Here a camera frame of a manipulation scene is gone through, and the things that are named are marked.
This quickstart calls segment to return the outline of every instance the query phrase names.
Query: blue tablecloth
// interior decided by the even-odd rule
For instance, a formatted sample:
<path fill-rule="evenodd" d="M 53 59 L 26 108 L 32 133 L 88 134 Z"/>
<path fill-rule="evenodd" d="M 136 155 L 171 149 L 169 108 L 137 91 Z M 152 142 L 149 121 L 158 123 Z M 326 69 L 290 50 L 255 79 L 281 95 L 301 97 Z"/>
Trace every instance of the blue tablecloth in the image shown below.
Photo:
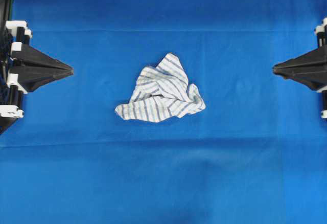
<path fill-rule="evenodd" d="M 327 0 L 15 0 L 74 67 L 0 138 L 0 223 L 326 223 L 320 96 L 274 76 Z M 141 69 L 179 56 L 207 109 L 124 121 Z"/>

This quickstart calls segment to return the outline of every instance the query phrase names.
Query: white plastic clip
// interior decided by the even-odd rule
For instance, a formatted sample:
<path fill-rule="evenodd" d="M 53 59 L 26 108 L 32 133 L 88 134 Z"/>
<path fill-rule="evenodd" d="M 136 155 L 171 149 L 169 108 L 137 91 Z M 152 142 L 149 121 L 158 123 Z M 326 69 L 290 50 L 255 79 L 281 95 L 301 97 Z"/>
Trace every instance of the white plastic clip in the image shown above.
<path fill-rule="evenodd" d="M 324 28 L 324 26 L 317 26 L 317 27 L 315 28 L 315 35 L 317 35 L 317 34 L 320 33 L 320 32 L 325 32 L 325 28 Z"/>
<path fill-rule="evenodd" d="M 30 29 L 25 29 L 25 36 L 33 37 L 32 31 Z"/>
<path fill-rule="evenodd" d="M 4 118 L 23 118 L 24 112 L 16 105 L 0 105 L 0 116 Z"/>
<path fill-rule="evenodd" d="M 10 30 L 12 36 L 17 35 L 17 27 L 24 27 L 25 30 L 28 29 L 27 22 L 23 20 L 8 20 L 6 21 L 6 27 L 8 30 Z"/>
<path fill-rule="evenodd" d="M 327 110 L 321 112 L 321 118 L 327 119 Z"/>
<path fill-rule="evenodd" d="M 7 86 L 10 87 L 11 85 L 18 86 L 19 91 L 22 91 L 24 94 L 28 94 L 28 92 L 19 84 L 18 74 L 16 73 L 8 73 Z"/>
<path fill-rule="evenodd" d="M 327 18 L 324 18 L 324 19 L 322 20 L 322 26 L 323 26 L 323 27 L 327 26 Z"/>
<path fill-rule="evenodd" d="M 11 44 L 11 50 L 10 55 L 12 54 L 12 51 L 21 51 L 22 43 L 19 41 L 15 41 Z"/>

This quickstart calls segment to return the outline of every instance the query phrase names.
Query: white striped cloth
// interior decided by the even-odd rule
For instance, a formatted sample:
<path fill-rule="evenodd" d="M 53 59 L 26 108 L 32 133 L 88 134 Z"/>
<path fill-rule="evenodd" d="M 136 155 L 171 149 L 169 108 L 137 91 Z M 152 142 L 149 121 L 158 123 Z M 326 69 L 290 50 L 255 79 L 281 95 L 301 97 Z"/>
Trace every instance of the white striped cloth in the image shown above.
<path fill-rule="evenodd" d="M 146 66 L 141 71 L 129 103 L 117 106 L 115 112 L 124 120 L 157 123 L 203 109 L 205 104 L 198 87 L 189 85 L 178 57 L 169 53 L 156 68 Z"/>

